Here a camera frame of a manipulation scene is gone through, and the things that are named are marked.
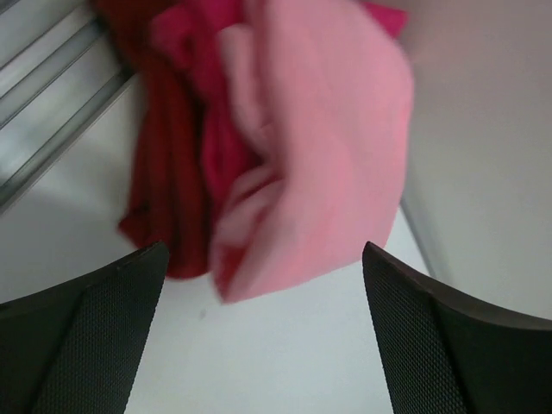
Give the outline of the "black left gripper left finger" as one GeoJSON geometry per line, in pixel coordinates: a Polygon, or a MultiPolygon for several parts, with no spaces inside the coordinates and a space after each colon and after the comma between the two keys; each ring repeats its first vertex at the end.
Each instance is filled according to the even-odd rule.
{"type": "Polygon", "coordinates": [[[162,242],[1,305],[3,413],[123,413],[154,319],[162,242]]]}

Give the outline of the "light pink t shirt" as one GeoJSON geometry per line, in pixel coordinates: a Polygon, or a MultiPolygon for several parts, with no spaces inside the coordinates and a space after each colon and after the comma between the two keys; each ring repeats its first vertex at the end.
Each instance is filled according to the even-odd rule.
{"type": "Polygon", "coordinates": [[[285,290],[384,246],[405,183],[413,77],[360,1],[247,1],[219,35],[235,125],[262,162],[211,243],[225,303],[285,290]]]}

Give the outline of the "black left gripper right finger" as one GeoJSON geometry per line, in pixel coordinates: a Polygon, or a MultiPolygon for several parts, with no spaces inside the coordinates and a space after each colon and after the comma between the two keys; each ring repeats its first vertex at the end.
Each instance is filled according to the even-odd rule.
{"type": "Polygon", "coordinates": [[[367,243],[367,302],[396,413],[549,413],[551,322],[489,304],[367,243]]]}

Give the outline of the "magenta t shirt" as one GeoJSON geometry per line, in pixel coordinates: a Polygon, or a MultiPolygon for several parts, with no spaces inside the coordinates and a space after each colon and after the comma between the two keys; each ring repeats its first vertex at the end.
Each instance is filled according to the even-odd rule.
{"type": "Polygon", "coordinates": [[[201,161],[216,217],[271,213],[281,198],[272,171],[272,120],[257,73],[257,46],[265,44],[269,1],[180,1],[151,23],[154,46],[191,81],[206,105],[201,161]],[[245,28],[253,42],[236,58],[251,77],[230,79],[223,70],[223,35],[245,28]]]}

